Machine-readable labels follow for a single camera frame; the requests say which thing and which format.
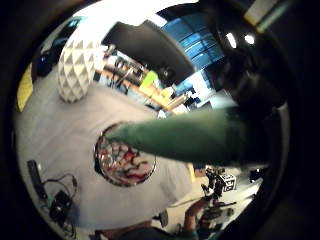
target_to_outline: white geometric lamp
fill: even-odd
[[[58,63],[58,92],[61,98],[73,103],[88,92],[94,75],[94,54],[97,42],[69,39]]]

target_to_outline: ceiling light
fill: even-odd
[[[228,38],[228,41],[229,41],[231,47],[236,48],[237,47],[237,42],[236,42],[233,34],[232,33],[228,33],[226,35],[226,37]]]
[[[249,44],[254,44],[254,37],[252,35],[244,36],[244,40],[246,40],[246,42]]]

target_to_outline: yellow object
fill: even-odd
[[[158,78],[158,74],[155,71],[149,71],[147,76],[142,80],[140,87],[148,87],[151,83]]]
[[[174,90],[173,90],[172,87],[167,87],[167,88],[163,89],[160,94],[161,94],[165,99],[170,99],[170,97],[172,96],[173,92],[174,92]]]
[[[32,78],[31,78],[31,64],[26,68],[22,75],[18,92],[17,92],[17,104],[20,112],[23,111],[28,99],[33,92]]]

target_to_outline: desk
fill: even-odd
[[[96,72],[99,74],[105,75],[109,79],[112,78],[112,73],[109,71],[97,68]],[[115,81],[117,81],[119,79],[119,77],[115,76],[114,79],[115,79]],[[123,85],[131,88],[132,90],[136,91],[137,93],[140,93],[144,97],[149,98],[150,100],[154,101],[156,104],[160,105],[161,107],[163,107],[167,111],[172,112],[173,114],[180,114],[181,113],[181,111],[170,107],[169,103],[172,99],[166,99],[166,98],[162,97],[160,94],[161,90],[156,88],[153,84],[148,87],[139,87],[134,84],[131,84],[127,80],[124,80]]]
[[[50,74],[50,81],[56,84],[55,73]],[[73,104],[64,103],[56,88],[41,102],[37,94],[39,89],[22,113],[28,116],[30,104],[38,104],[36,114],[28,116],[33,118],[28,133],[17,137],[18,148],[24,148],[24,154],[19,155],[20,166],[36,160],[41,164],[42,180],[68,172],[76,176],[78,192],[70,214],[75,225],[87,229],[132,225],[152,218],[192,189],[186,164],[160,157],[153,175],[135,187],[114,186],[94,171],[93,147],[100,132],[115,122],[154,118],[147,107],[96,82],[85,98]],[[48,184],[46,189],[52,196],[57,186]]]

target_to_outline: green cylindrical object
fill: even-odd
[[[124,124],[106,137],[155,155],[221,166],[261,163],[266,152],[262,126],[238,108]]]

